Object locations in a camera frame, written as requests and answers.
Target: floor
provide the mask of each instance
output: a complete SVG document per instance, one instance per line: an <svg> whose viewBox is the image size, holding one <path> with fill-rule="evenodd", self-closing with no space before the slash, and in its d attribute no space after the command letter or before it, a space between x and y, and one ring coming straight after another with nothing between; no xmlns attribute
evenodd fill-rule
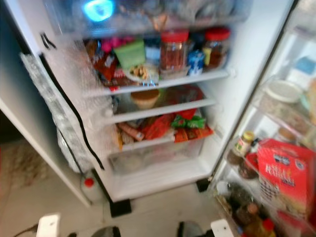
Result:
<svg viewBox="0 0 316 237"><path fill-rule="evenodd" d="M17 151L8 152L12 146ZM21 152L21 146L24 146L24 152ZM221 219L220 207L210 193L199 194L195 185L133 200L132 214L112 219L107 202L86 208L59 177L37 159L32 149L25 141L1 147L0 187L6 187L0 193L1 237L12 237L37 223L41 216L55 212L61 214L60 237L71 232L76 232L79 237L90 237L99 228L111 225L119 227L122 237L175 237L180 221L195 221L206 231L212 221ZM36 168L23 169L23 172L21 169L11 170L10 179L8 174L6 179L1 177L4 165L9 166L4 163L5 154L16 164L26 150L29 163ZM34 171L37 175L28 175ZM17 172L24 178L16 178ZM21 237L33 236L29 233Z"/></svg>

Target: cardboard box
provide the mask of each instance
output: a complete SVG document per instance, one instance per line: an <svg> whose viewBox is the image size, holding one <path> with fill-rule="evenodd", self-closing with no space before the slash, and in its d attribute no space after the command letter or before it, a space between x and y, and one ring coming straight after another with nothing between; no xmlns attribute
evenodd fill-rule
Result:
<svg viewBox="0 0 316 237"><path fill-rule="evenodd" d="M260 142L261 196L281 210L308 218L315 194L316 154L306 148L268 139Z"/></svg>

